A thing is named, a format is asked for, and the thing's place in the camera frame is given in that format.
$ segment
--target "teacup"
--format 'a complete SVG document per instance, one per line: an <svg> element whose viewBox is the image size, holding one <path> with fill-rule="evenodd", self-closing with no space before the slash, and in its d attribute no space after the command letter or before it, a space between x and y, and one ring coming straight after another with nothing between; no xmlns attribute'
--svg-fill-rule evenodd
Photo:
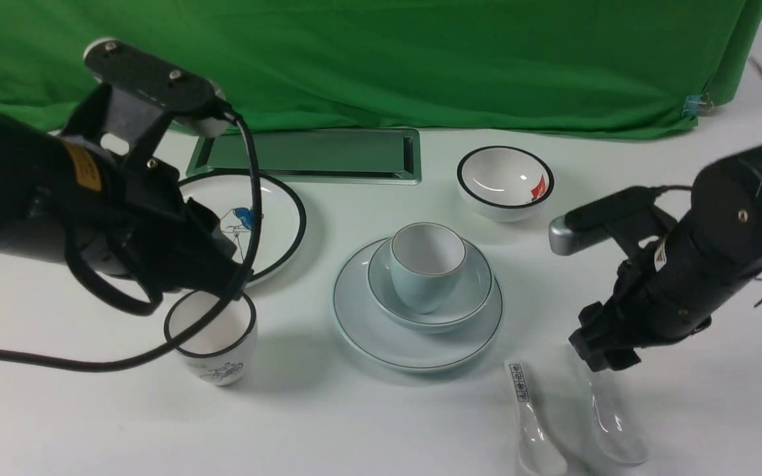
<svg viewBox="0 0 762 476"><path fill-rule="evenodd" d="M466 245L451 229L413 223L393 235L390 274L402 302L416 313L436 310L457 286Z"/></svg>
<svg viewBox="0 0 762 476"><path fill-rule="evenodd" d="M191 292L173 305L163 322L167 340L197 322L218 300L206 292ZM248 370L257 347L257 313L248 296L230 304L176 352L188 370L214 385L236 382Z"/></svg>

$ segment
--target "white spoon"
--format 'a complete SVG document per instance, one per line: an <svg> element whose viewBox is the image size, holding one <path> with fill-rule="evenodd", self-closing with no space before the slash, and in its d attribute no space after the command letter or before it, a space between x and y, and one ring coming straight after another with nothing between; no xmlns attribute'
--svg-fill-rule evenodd
<svg viewBox="0 0 762 476"><path fill-rule="evenodd" d="M589 398L593 404L593 437L599 449L613 463L622 466L646 463L648 449L637 428L626 420L625 409L614 398L614 372L603 370L593 373L581 359L573 357L578 373L589 385Z"/></svg>
<svg viewBox="0 0 762 476"><path fill-rule="evenodd" d="M518 458L519 465L527 473L536 476L562 476L568 465L554 443L548 439L537 419L535 404L531 398L529 366L522 361L505 361L519 424Z"/></svg>

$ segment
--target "binder clip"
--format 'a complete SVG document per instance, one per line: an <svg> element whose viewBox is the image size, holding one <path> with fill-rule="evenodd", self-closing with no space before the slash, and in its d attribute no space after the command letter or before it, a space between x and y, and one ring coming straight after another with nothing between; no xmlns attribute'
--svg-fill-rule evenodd
<svg viewBox="0 0 762 476"><path fill-rule="evenodd" d="M681 117L707 115L713 111L713 108L713 100L710 100L710 95L708 93L694 94L692 96L687 96L687 99L684 100L684 108L681 109Z"/></svg>

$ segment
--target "saucer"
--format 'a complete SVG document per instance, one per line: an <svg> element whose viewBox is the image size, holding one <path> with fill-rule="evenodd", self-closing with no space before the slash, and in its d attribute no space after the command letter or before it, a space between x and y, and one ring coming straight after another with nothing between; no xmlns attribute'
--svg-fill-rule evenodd
<svg viewBox="0 0 762 476"><path fill-rule="evenodd" d="M357 352L405 372L449 370L483 352L495 340L504 303L496 281L471 323L441 335L413 332L388 319L366 285L369 261L385 240L366 245L343 266L333 287L339 332Z"/></svg>
<svg viewBox="0 0 762 476"><path fill-rule="evenodd" d="M233 261L243 262L251 238L251 186L245 171L212 171L179 182L185 202L192 198L220 217L220 231L235 244ZM286 184L261 175L263 226L255 273L248 286L277 273L293 257L308 226L305 207Z"/></svg>
<svg viewBox="0 0 762 476"><path fill-rule="evenodd" d="M473 244L466 244L462 276L451 295L439 309L428 314L416 313L399 299L390 276L390 240L384 241L369 261L369 290L378 305L391 319L414 331L447 332L467 322L487 302L493 287L489 263Z"/></svg>

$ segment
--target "green cloth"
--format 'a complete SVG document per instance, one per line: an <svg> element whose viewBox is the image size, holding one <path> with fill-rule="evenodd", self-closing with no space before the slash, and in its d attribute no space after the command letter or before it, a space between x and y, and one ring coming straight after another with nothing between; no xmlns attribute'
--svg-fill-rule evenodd
<svg viewBox="0 0 762 476"><path fill-rule="evenodd" d="M762 0L0 0L0 112L60 127L115 36L255 130L444 126L656 138L729 102Z"/></svg>

